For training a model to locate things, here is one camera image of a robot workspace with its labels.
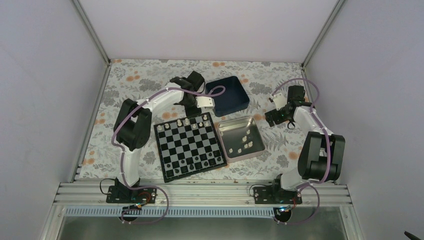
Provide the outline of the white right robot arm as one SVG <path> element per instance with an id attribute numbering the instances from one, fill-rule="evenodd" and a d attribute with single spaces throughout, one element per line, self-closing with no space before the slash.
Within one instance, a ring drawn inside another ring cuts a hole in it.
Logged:
<path id="1" fill-rule="evenodd" d="M 265 113 L 271 127 L 287 122 L 305 134 L 297 167 L 272 182 L 270 195 L 278 204 L 293 201 L 307 185 L 336 181 L 341 175 L 346 140 L 324 125 L 305 94 L 301 85 L 289 86 L 286 96 L 274 92 L 269 100 L 275 109 Z"/>

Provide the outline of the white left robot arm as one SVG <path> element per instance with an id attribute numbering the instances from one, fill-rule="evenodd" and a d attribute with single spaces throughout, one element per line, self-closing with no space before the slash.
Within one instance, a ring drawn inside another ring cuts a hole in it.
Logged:
<path id="1" fill-rule="evenodd" d="M 151 135 L 152 119 L 173 105 L 184 106 L 189 115 L 199 113 L 197 97 L 205 83 L 204 77 L 192 71 L 188 77 L 174 77 L 162 89 L 145 99 L 126 99 L 119 110 L 113 128 L 111 144 L 121 149 L 119 174 L 115 185 L 119 196 L 131 203 L 139 197 L 138 164 L 142 147 Z"/>

